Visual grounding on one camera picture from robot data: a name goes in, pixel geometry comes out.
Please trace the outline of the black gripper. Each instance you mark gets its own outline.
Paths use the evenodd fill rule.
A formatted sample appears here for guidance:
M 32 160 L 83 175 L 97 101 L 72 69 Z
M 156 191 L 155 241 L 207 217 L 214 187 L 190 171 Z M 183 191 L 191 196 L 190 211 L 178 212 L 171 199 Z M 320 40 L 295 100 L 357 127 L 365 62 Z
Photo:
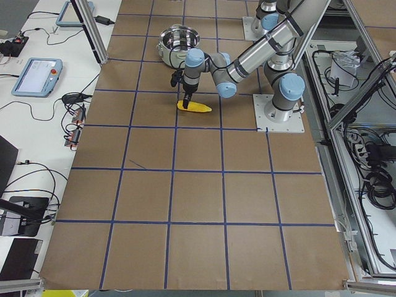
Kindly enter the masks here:
M 197 84 L 191 85 L 183 82 L 182 85 L 184 90 L 183 108 L 188 108 L 192 95 L 197 91 Z

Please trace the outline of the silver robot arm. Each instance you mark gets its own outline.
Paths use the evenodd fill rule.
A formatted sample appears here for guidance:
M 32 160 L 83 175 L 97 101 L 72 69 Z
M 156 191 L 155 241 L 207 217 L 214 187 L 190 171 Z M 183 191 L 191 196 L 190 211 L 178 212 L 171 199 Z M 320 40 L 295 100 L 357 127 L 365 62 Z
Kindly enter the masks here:
M 261 20 L 266 34 L 234 61 L 226 53 L 207 54 L 199 48 L 188 50 L 184 69 L 174 73 L 171 81 L 172 85 L 183 85 L 184 98 L 178 101 L 178 109 L 208 110 L 191 100 L 202 73 L 211 73 L 218 94 L 222 98 L 230 98 L 236 94 L 238 83 L 263 66 L 274 91 L 272 100 L 264 108 L 265 116 L 275 123 L 290 119 L 305 89 L 304 80 L 291 71 L 295 42 L 307 37 L 310 29 L 321 20 L 329 2 L 272 1 L 272 4 L 276 11 Z
M 252 41 L 258 40 L 281 24 L 285 24 L 286 13 L 290 6 L 291 1 L 260 0 L 256 8 L 256 16 L 252 18 L 250 24 L 250 32 L 253 35 Z

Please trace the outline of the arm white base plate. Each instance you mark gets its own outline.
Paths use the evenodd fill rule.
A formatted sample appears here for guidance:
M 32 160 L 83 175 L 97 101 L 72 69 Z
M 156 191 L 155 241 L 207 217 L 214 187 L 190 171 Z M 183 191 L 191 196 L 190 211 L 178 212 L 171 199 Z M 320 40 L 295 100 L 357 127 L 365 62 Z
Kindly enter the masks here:
M 263 19 L 264 18 L 258 19 L 256 16 L 245 16 L 242 18 L 245 40 L 256 41 L 268 32 L 268 30 L 262 27 Z
M 272 133 L 304 133 L 298 104 L 295 103 L 292 110 L 281 111 L 273 106 L 272 97 L 271 94 L 253 94 L 256 130 Z

